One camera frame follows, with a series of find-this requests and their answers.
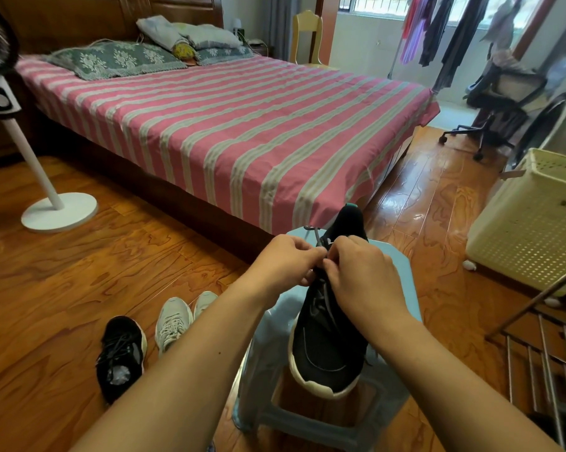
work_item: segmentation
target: white sneaker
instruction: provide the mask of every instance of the white sneaker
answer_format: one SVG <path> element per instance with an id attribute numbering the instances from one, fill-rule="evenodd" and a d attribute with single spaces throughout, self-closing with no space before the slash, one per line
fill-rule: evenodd
<path id="1" fill-rule="evenodd" d="M 195 299 L 195 310 L 193 311 L 193 320 L 197 320 L 199 315 L 218 298 L 214 292 L 203 292 Z"/>
<path id="2" fill-rule="evenodd" d="M 172 297 L 162 306 L 155 324 L 155 341 L 161 357 L 168 347 L 185 333 L 193 322 L 189 305 L 180 298 Z"/>

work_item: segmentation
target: pillow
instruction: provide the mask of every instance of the pillow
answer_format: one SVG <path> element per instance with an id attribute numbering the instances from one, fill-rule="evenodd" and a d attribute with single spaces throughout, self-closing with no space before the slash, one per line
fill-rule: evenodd
<path id="1" fill-rule="evenodd" d="M 214 47 L 232 49 L 243 45 L 233 33 L 213 25 L 190 25 L 178 22 L 173 25 L 183 37 L 189 40 L 189 44 L 196 51 Z"/>
<path id="2" fill-rule="evenodd" d="M 195 58 L 195 49 L 186 40 L 179 41 L 172 48 L 172 55 L 178 60 L 189 60 L 190 58 Z"/>
<path id="3" fill-rule="evenodd" d="M 249 47 L 241 46 L 234 49 L 213 47 L 201 49 L 195 52 L 195 60 L 199 66 L 213 65 L 214 63 L 239 60 L 241 58 L 252 58 L 254 53 Z"/>
<path id="4" fill-rule="evenodd" d="M 163 15 L 139 19 L 136 21 L 136 26 L 144 35 L 150 37 L 155 44 L 162 46 L 169 52 L 175 44 L 183 39 L 178 29 L 168 22 Z"/>
<path id="5" fill-rule="evenodd" d="M 187 68 L 159 46 L 109 40 L 87 47 L 62 49 L 45 60 L 73 71 L 85 81 Z"/>

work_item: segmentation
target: bed frame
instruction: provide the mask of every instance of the bed frame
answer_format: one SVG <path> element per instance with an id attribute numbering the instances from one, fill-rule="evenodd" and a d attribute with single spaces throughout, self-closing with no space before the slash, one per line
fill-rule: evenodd
<path id="1" fill-rule="evenodd" d="M 220 0 L 0 0 L 0 12 L 14 28 L 23 53 L 47 53 L 87 45 L 102 38 L 136 40 L 136 20 L 157 14 L 172 22 L 223 26 Z M 24 107 L 24 111 L 31 113 L 38 109 Z M 48 146 L 53 155 L 99 171 L 242 260 L 252 262 L 271 240 L 272 235 L 264 230 L 145 173 L 127 159 L 45 116 L 42 119 L 44 122 L 35 137 L 44 147 Z M 395 154 L 373 193 L 358 201 L 359 207 L 364 208 L 375 195 L 389 170 L 406 152 L 411 138 Z M 51 149 L 53 139 L 60 142 Z"/>

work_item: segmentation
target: yellow wooden chair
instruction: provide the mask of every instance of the yellow wooden chair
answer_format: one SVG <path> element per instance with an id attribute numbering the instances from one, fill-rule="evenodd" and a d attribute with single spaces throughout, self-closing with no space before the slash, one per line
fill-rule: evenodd
<path id="1" fill-rule="evenodd" d="M 296 65 L 298 64 L 297 46 L 300 42 L 300 32 L 317 32 L 310 63 L 306 63 L 305 65 L 313 68 L 322 68 L 324 70 L 337 70 L 338 68 L 332 68 L 324 65 L 318 58 L 320 44 L 323 38 L 323 18 L 314 14 L 309 9 L 303 13 L 295 14 L 295 16 L 293 16 L 293 37 L 291 38 L 291 55 L 289 61 Z"/>

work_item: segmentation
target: forearm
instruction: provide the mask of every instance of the forearm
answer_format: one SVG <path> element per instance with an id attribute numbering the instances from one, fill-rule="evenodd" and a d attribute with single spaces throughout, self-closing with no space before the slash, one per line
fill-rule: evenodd
<path id="1" fill-rule="evenodd" d="M 374 346 L 399 373 L 446 450 L 561 450 L 420 322 L 410 319 L 398 327 L 382 332 Z"/>
<path id="2" fill-rule="evenodd" d="M 74 450 L 204 452 L 263 315 L 260 295 L 233 284 Z"/>

